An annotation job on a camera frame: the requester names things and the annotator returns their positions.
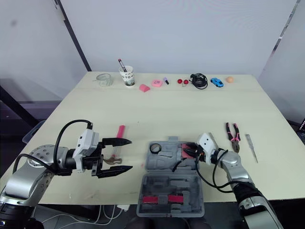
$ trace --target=egg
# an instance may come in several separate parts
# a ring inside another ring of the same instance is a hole
[[[226,78],[226,81],[227,81],[228,83],[233,83],[234,78],[231,77],[231,76],[229,76],[229,77]]]

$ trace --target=open tool case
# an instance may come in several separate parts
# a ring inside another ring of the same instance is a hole
[[[168,141],[150,142],[161,145],[161,151],[153,154],[148,149],[137,206],[140,217],[202,217],[204,215],[201,180],[197,176],[194,158],[182,159],[182,145],[178,137]]]

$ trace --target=hammer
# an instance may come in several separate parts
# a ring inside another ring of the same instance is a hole
[[[124,130],[125,130],[125,126],[121,125],[119,127],[119,131],[118,131],[118,134],[116,135],[116,137],[122,138],[123,134],[124,134]],[[113,148],[112,155],[109,159],[104,159],[105,163],[107,163],[108,165],[122,164],[122,158],[116,158],[118,156],[117,155],[118,147],[119,146],[115,146]]]

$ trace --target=white wall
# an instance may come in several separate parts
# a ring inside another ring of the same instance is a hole
[[[286,119],[305,118],[305,1],[302,0],[259,83]]]
[[[51,0],[0,1],[0,84],[17,101],[61,100],[86,72]]]
[[[62,0],[92,70],[260,75],[296,0]]]

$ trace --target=pink eraser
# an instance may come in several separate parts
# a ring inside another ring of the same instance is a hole
[[[139,89],[143,92],[147,92],[148,90],[150,90],[150,88],[144,84],[141,84]]]
[[[162,80],[153,80],[152,81],[152,86],[153,87],[161,87],[163,84],[163,81]]]
[[[190,149],[189,146],[187,146],[186,144],[182,144],[182,153],[181,153],[181,156],[182,158],[192,158],[190,155],[188,155],[183,149]]]

